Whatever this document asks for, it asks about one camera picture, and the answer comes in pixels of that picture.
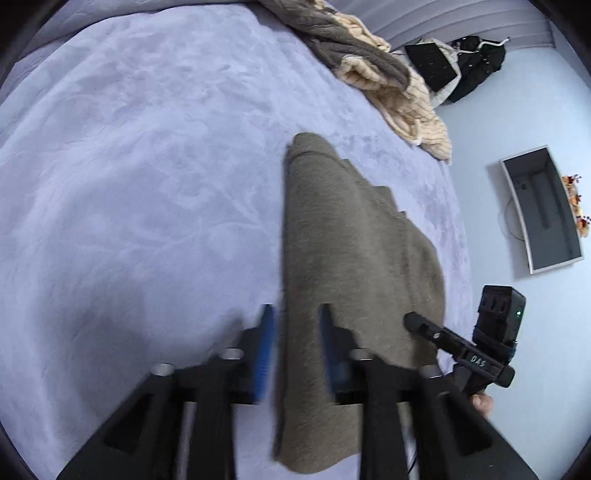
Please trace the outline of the person right hand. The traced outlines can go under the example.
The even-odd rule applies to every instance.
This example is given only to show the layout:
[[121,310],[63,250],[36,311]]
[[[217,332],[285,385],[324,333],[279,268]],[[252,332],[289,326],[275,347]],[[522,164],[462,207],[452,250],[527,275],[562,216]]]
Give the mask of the person right hand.
[[481,391],[472,395],[470,401],[476,410],[485,417],[489,417],[491,415],[495,406],[493,397],[487,394],[485,391]]

